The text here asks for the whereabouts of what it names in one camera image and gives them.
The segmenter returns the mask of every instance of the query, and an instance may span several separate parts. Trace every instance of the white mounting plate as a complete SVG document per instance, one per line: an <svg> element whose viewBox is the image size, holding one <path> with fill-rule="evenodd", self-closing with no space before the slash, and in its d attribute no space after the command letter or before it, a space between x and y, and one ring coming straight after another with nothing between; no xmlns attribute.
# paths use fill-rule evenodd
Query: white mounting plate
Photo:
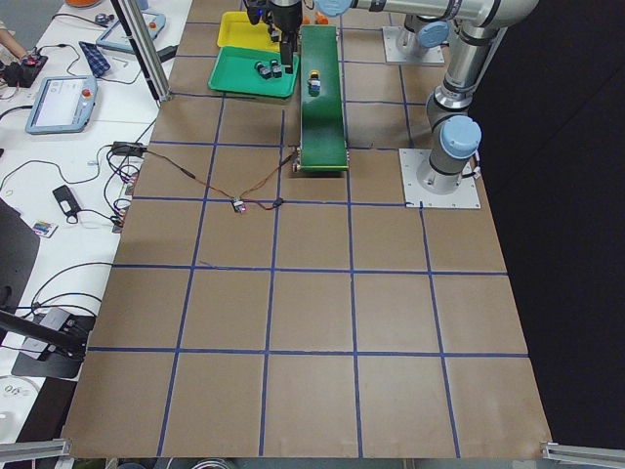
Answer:
<svg viewBox="0 0 625 469"><path fill-rule="evenodd" d="M401 179L403 180L403 196L406 207L419 208L471 208L479 209L478 190L473 178L463 179L454 193L438 195L425 190L417 181L417 168L421 161L430 157L431 149L399 149ZM464 173L472 171L467 163Z"/></svg>
<svg viewBox="0 0 625 469"><path fill-rule="evenodd" d="M403 26L383 26L382 37L384 38L384 51L387 54L389 64L415 64L427 66L445 65L445 57L440 46L433 47L423 56L410 56L403 54L397 48L397 38L401 34Z"/></svg>

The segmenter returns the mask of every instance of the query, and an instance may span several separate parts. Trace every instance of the tiled table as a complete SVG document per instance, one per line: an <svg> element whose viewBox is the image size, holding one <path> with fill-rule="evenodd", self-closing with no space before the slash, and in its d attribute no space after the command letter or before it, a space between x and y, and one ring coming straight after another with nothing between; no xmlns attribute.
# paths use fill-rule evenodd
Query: tiled table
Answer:
<svg viewBox="0 0 625 469"><path fill-rule="evenodd" d="M150 149L230 193L299 142L299 97L206 88L230 0L195 0ZM539 455L540 403L487 200L403 206L443 68L383 64L352 11L339 48L351 171L289 166L235 214L148 156L64 435L76 456Z"/></svg>

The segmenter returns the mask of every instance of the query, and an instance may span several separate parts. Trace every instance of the white table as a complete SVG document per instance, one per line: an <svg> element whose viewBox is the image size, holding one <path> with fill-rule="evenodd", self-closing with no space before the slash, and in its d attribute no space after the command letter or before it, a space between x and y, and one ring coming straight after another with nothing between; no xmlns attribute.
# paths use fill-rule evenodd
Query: white table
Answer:
<svg viewBox="0 0 625 469"><path fill-rule="evenodd" d="M160 50L169 45L177 45L183 33L191 0L150 0L150 9L162 13L167 23L154 45ZM59 13L68 13L93 20L97 13L113 14L108 0L96 7L75 9L63 5ZM91 71L78 46L79 41L95 43L104 30L94 25L69 17L54 19L38 47L56 44L70 44L80 60L70 69L74 74L90 74ZM46 48L43 54L48 62L30 89L20 89L11 98L0 101L0 112L11 107L32 105L44 77L66 76L67 66L76 58L69 47ZM111 64L107 79L132 81L140 73L140 67L133 55L104 51ZM167 76L171 72L173 60L164 64ZM9 89L5 96L10 96L14 89ZM0 122L0 147L5 149L0 158L0 180L7 174L31 159L41 159L59 164L64 176L69 181L81 181L94 176L97 172L98 150L113 141L135 141L146 130L158 113L143 75L132 85L99 81L97 105L86 129L78 134L59 134L32 136L24 132L28 110L8 114ZM149 128L141 142L147 143L151 134ZM103 189L111 171L104 159L105 150L99 153L102 170L100 176L92 182L70 186L80 205L84 208L110 214L103 197ZM112 262L119 234L112 232L112 224L94 214L80 216L78 225L70 225L52 196L52 190L64 184L57 169L50 165L29 164L7 180L0 191L9 205L20 211L22 218L30 225L38 220L59 225L50 238L42 238L39 254L32 271L28 286L21 299L21 306L27 307L36 292L48 278L58 271L86 262ZM122 183L114 178L109 185L111 199L120 193ZM73 270L63 274L51 283L43 292L41 299L66 292L91 293L102 298L110 268L92 266ZM99 303L84 297L70 297L72 304L84 306L95 313ZM20 347L22 337L7 334L4 344ZM0 376L11 373L17 352L0 349ZM36 395L33 385L41 386L43 378L24 381L24 390L29 393L11 395L0 393L0 443L13 443L32 408Z"/></svg>

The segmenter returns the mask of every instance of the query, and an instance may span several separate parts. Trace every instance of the green conveyor belt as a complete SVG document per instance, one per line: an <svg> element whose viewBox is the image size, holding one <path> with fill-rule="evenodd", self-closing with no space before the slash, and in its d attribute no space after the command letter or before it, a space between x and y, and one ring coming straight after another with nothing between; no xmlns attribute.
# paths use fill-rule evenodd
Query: green conveyor belt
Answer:
<svg viewBox="0 0 625 469"><path fill-rule="evenodd" d="M336 27L301 28L302 142L300 170L346 171L348 152L341 102ZM309 90L311 70L319 72L318 95Z"/></svg>

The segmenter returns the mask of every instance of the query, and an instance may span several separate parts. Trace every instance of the yellow tray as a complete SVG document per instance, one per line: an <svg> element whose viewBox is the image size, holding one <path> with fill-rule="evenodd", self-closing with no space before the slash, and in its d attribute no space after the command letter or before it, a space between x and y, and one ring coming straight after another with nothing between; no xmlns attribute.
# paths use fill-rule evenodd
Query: yellow tray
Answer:
<svg viewBox="0 0 625 469"><path fill-rule="evenodd" d="M277 42L271 42L267 33L267 25L259 22L255 26L250 24L245 12L225 12L217 37L219 47L234 46L261 51L280 50Z"/></svg>

